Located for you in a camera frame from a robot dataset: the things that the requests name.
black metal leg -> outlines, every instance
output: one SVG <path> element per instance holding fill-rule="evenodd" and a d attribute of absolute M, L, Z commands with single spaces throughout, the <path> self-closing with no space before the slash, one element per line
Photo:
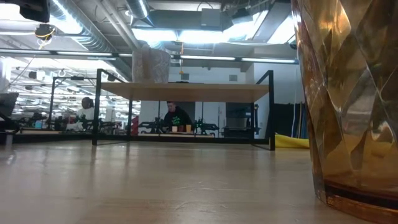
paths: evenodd
<path fill-rule="evenodd" d="M 275 121 L 274 121 L 274 71 L 269 73 L 269 147 L 271 151 L 275 151 Z"/>
<path fill-rule="evenodd" d="M 256 134 L 259 134 L 259 115 L 258 115 L 259 105 L 254 105 L 254 129 Z"/>
<path fill-rule="evenodd" d="M 131 136 L 132 100 L 129 100 L 129 116 L 127 121 L 127 136 Z"/>
<path fill-rule="evenodd" d="M 160 122 L 160 100 L 157 103 L 157 119 Z M 159 130 L 159 125 L 156 126 L 156 133 L 160 136 L 160 130 Z"/>
<path fill-rule="evenodd" d="M 100 116 L 100 97 L 101 97 L 101 76 L 102 69 L 97 69 L 97 79 L 95 87 L 94 120 L 93 120 L 93 146 L 98 145 L 98 121 Z"/>
<path fill-rule="evenodd" d="M 254 129 L 254 103 L 250 104 L 250 130 L 252 132 L 251 139 L 254 139 L 256 130 Z"/>
<path fill-rule="evenodd" d="M 50 99 L 50 112 L 49 112 L 49 120 L 48 120 L 48 126 L 47 129 L 52 129 L 51 128 L 51 120 L 52 120 L 52 106 L 54 104 L 54 91 L 55 91 L 55 81 L 57 80 L 56 77 L 52 78 L 52 87 L 51 87 L 51 99 Z"/>

ceiling duct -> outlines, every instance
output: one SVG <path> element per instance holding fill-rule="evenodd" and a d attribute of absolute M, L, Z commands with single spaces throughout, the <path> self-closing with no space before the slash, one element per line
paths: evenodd
<path fill-rule="evenodd" d="M 65 24 L 81 27 L 79 33 L 81 37 L 75 37 L 74 40 L 84 46 L 91 52 L 115 52 L 116 49 L 106 40 L 103 34 L 94 26 L 89 18 L 80 10 L 80 8 L 71 0 L 51 0 L 51 16 Z M 131 67 L 121 58 L 112 61 L 106 61 L 119 70 L 121 75 L 127 80 L 131 80 Z"/>
<path fill-rule="evenodd" d="M 173 30 L 217 30 L 230 28 L 233 23 L 226 12 L 219 9 L 203 9 L 202 11 L 154 10 L 149 13 L 153 27 L 156 29 Z M 132 28 L 150 28 L 147 24 L 137 21 Z"/>
<path fill-rule="evenodd" d="M 149 5 L 146 0 L 126 0 L 127 8 L 129 9 L 132 18 L 140 19 L 141 21 L 149 24 L 150 26 L 154 26 L 151 19 L 149 18 Z"/>

wooden table surface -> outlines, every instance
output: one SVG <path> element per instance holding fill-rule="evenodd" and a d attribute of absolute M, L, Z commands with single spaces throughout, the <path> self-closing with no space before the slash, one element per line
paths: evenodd
<path fill-rule="evenodd" d="M 253 103 L 267 85 L 195 83 L 102 83 L 102 89 L 129 100 Z"/>
<path fill-rule="evenodd" d="M 91 141 L 13 147 L 0 160 L 4 224 L 367 223 L 316 198 L 308 149 Z"/>

fluorescent light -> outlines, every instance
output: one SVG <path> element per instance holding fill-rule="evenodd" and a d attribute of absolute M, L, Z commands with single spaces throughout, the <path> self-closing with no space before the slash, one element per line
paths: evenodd
<path fill-rule="evenodd" d="M 34 35 L 33 32 L 26 31 L 0 31 L 0 35 Z"/>
<path fill-rule="evenodd" d="M 48 55 L 48 50 L 0 49 L 0 53 Z"/>
<path fill-rule="evenodd" d="M 294 23 L 289 15 L 275 30 L 267 44 L 284 44 L 294 35 Z"/>
<path fill-rule="evenodd" d="M 215 44 L 228 41 L 221 31 L 208 30 L 184 30 L 178 40 L 191 44 Z"/>
<path fill-rule="evenodd" d="M 132 57 L 132 54 L 119 54 L 120 57 Z"/>
<path fill-rule="evenodd" d="M 88 60 L 116 60 L 115 57 L 105 58 L 105 57 L 87 57 Z"/>
<path fill-rule="evenodd" d="M 181 55 L 181 59 L 199 59 L 199 60 L 235 60 L 234 57 L 214 57 L 214 56 L 192 56 Z"/>
<path fill-rule="evenodd" d="M 296 60 L 277 59 L 277 58 L 242 58 L 242 62 L 297 63 Z"/>
<path fill-rule="evenodd" d="M 252 29 L 246 35 L 246 40 L 252 39 L 255 36 L 257 31 L 260 29 L 260 26 L 261 26 L 262 22 L 264 22 L 264 19 L 266 19 L 266 16 L 268 14 L 268 10 L 265 10 L 265 11 L 262 11 L 262 12 L 258 12 L 258 13 L 253 15 L 253 20 L 255 20 L 255 22 L 254 22 L 254 25 L 253 25 Z"/>
<path fill-rule="evenodd" d="M 112 53 L 100 53 L 100 52 L 57 52 L 59 55 L 77 55 L 77 56 L 90 56 L 90 57 L 107 57 L 112 56 Z"/>

black t-shirt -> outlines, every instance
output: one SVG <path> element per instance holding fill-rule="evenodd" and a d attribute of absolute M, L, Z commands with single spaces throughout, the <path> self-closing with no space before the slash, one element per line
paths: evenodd
<path fill-rule="evenodd" d="M 173 113 L 167 112 L 164 116 L 164 124 L 168 127 L 192 124 L 191 118 L 183 109 L 175 107 Z"/>

